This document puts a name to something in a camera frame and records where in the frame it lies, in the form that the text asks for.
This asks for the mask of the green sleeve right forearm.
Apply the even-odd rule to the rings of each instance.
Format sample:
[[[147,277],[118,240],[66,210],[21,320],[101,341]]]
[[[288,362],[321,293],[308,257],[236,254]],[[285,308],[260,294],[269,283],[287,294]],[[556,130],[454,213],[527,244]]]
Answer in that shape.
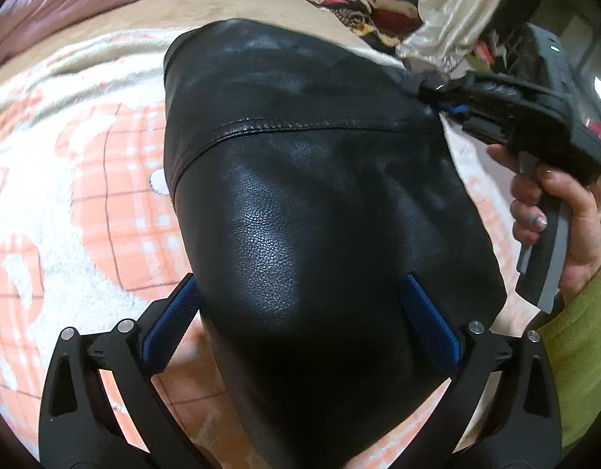
[[[562,451],[567,452],[601,411],[601,268],[539,333],[554,375]]]

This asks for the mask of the right hand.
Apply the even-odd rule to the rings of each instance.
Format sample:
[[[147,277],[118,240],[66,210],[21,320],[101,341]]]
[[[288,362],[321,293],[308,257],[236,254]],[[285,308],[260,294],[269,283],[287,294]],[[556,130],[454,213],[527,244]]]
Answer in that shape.
[[[518,158],[502,145],[488,146],[487,154],[516,174],[510,187],[510,214],[512,234],[518,242],[532,246],[549,227],[539,208],[543,194],[557,197],[570,207],[569,242],[559,283],[563,302],[570,305],[601,268],[600,223],[593,193],[563,170],[546,164],[538,166],[536,181],[529,179],[520,173]]]

